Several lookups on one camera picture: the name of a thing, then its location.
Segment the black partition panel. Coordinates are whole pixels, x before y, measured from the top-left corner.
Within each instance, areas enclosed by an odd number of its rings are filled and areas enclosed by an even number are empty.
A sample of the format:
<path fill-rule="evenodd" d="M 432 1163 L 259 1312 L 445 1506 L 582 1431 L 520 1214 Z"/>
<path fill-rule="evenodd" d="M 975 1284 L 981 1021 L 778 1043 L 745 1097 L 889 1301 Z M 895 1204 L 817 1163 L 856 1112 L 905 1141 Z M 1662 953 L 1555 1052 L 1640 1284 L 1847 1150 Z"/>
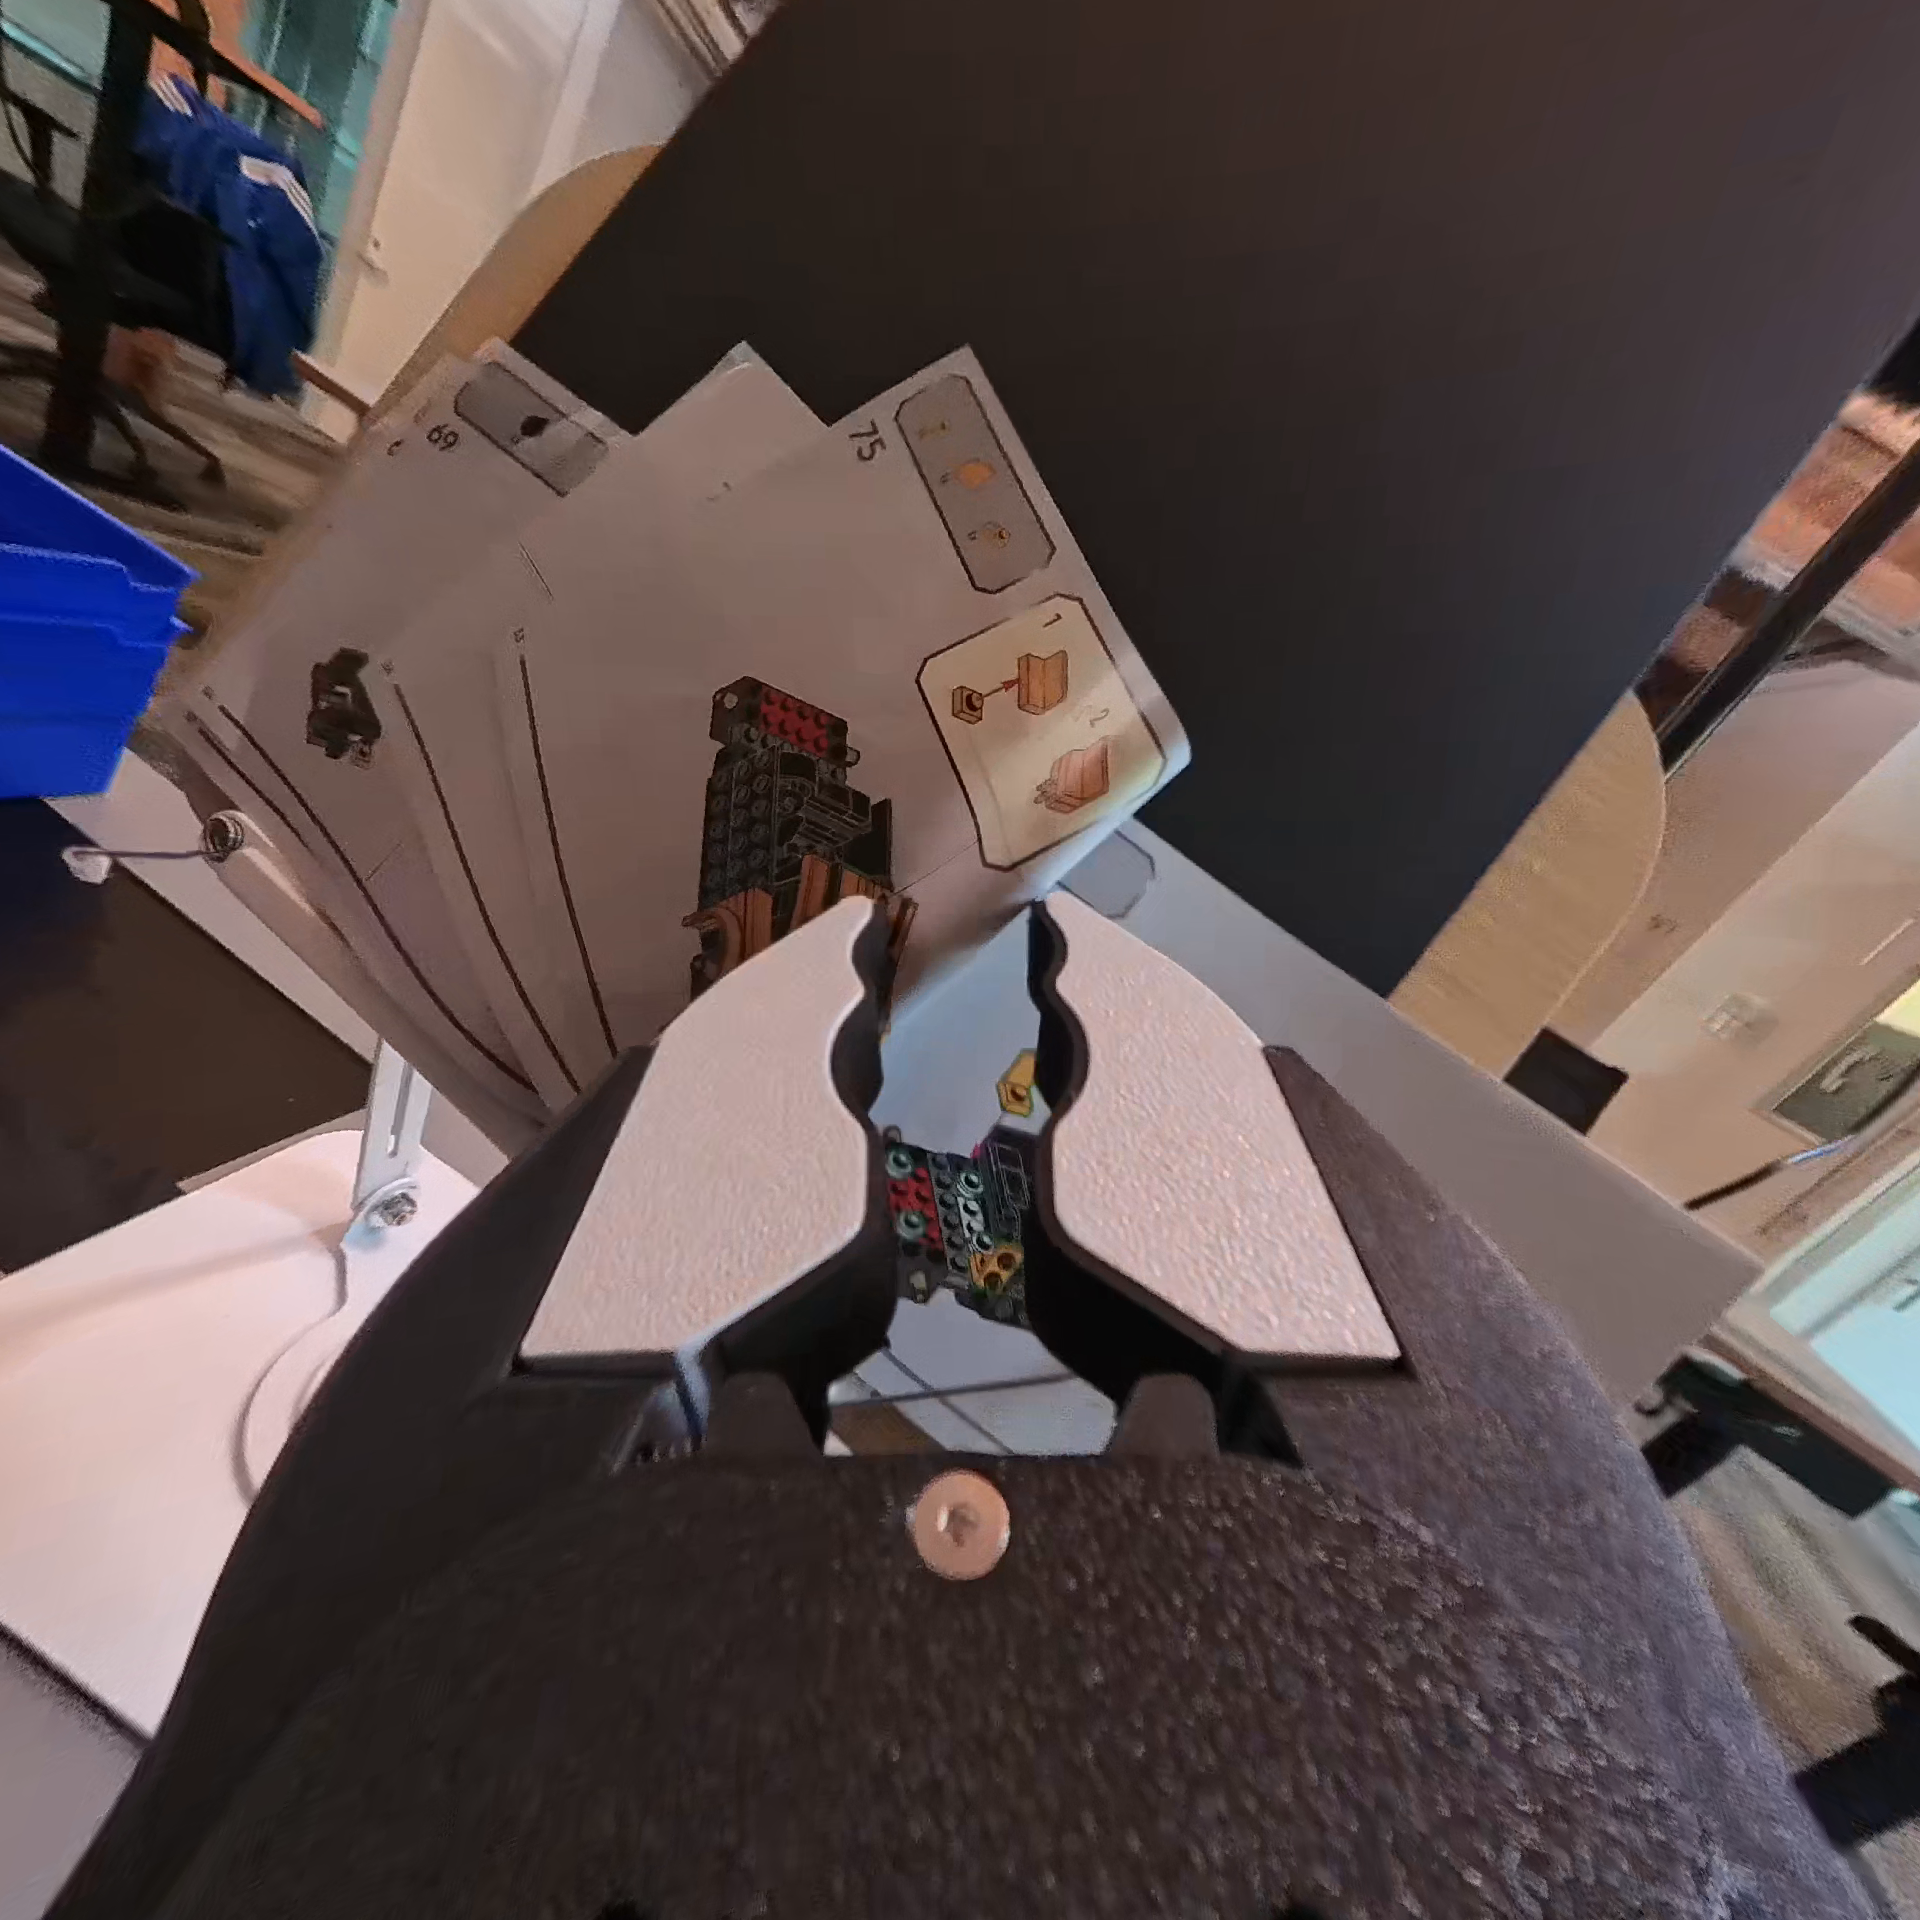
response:
<path fill-rule="evenodd" d="M 516 330 L 650 424 L 970 348 L 1193 765 L 1391 991 L 1914 324 L 1912 0 L 778 3 Z"/>

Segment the blue plastic bin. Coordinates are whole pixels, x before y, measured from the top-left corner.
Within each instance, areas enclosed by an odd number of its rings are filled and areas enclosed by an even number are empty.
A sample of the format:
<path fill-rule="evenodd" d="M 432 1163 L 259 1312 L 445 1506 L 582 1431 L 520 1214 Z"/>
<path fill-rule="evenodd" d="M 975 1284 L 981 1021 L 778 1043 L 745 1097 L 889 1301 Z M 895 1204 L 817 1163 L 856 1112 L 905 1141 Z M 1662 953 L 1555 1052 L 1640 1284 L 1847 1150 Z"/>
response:
<path fill-rule="evenodd" d="M 0 795 L 112 781 L 178 632 L 195 570 L 136 525 L 0 454 Z"/>

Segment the black office chair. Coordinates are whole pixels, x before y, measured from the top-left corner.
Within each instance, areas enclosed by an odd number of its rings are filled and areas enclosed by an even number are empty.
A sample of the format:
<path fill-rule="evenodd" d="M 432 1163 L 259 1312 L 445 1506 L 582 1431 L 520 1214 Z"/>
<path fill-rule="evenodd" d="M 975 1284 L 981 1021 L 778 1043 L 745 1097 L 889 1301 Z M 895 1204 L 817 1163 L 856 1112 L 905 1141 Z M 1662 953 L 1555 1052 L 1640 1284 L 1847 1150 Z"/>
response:
<path fill-rule="evenodd" d="M 75 142 L 78 130 L 13 89 L 13 82 L 5 82 L 5 130 L 27 169 L 24 174 L 5 170 L 5 247 L 40 278 L 37 312 L 65 328 L 80 293 L 80 209 L 56 190 L 52 148 L 56 138 Z M 136 178 L 129 204 L 109 224 L 101 304 L 109 330 L 156 330 L 230 361 L 224 239 L 202 217 L 172 204 L 151 178 Z M 136 374 L 99 371 L 80 417 L 84 447 L 52 456 L 52 468 L 60 475 L 92 478 L 90 442 L 99 424 L 109 424 L 129 454 L 129 475 L 117 489 L 165 503 L 158 468 L 140 435 L 140 424 L 147 424 L 201 463 L 202 485 L 230 485 L 221 456 Z"/>

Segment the open lego instruction booklet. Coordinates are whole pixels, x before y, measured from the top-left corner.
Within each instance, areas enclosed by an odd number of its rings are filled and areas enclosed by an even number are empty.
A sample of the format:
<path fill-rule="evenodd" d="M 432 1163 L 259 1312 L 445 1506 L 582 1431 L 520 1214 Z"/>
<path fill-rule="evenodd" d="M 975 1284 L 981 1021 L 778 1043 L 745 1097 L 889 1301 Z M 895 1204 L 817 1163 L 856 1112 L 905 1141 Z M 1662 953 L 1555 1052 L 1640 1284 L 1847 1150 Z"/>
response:
<path fill-rule="evenodd" d="M 1065 888 L 1646 1389 L 1753 1255 L 1148 833 L 1169 685 L 968 348 L 837 424 L 734 348 L 626 435 L 490 341 L 359 435 L 165 725 L 271 841 L 255 915 L 499 1146 L 843 896 L 895 910 L 889 1112 L 970 1137 Z"/>

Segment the blue jacket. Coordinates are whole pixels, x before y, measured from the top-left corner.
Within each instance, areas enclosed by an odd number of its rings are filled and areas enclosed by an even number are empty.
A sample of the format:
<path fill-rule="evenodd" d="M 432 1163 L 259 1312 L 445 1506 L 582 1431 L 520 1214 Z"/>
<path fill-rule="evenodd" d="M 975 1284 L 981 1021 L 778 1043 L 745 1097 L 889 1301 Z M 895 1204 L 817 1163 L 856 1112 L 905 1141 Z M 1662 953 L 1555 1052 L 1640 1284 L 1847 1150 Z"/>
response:
<path fill-rule="evenodd" d="M 233 383 L 297 397 L 325 267 L 297 157 L 212 107 L 189 73 L 147 82 L 129 157 L 201 239 L 189 281 L 202 287 L 206 350 Z"/>

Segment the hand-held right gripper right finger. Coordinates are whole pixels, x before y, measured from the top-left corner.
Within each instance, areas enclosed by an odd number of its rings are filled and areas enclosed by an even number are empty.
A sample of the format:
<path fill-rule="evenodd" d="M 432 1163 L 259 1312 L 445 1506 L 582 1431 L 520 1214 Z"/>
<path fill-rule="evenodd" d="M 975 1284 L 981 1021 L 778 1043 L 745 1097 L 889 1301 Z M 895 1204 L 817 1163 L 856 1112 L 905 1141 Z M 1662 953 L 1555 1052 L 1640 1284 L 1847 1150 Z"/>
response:
<path fill-rule="evenodd" d="M 1073 896 L 1029 910 L 1046 1124 L 1023 1315 L 1121 1402 L 1193 1378 L 1385 1378 L 1406 1354 L 1259 1032 Z"/>

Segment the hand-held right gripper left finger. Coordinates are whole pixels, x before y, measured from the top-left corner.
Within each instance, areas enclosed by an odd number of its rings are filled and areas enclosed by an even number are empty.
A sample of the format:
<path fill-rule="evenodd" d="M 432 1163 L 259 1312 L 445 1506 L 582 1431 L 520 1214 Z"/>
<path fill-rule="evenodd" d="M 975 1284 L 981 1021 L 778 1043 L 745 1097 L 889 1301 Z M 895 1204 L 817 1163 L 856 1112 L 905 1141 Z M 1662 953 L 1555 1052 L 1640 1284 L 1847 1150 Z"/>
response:
<path fill-rule="evenodd" d="M 772 1378 L 802 1418 L 876 1347 L 895 1270 L 876 989 L 889 917 L 845 897 L 626 1058 L 516 1170 L 530 1383 L 661 1383 L 714 1418 Z"/>

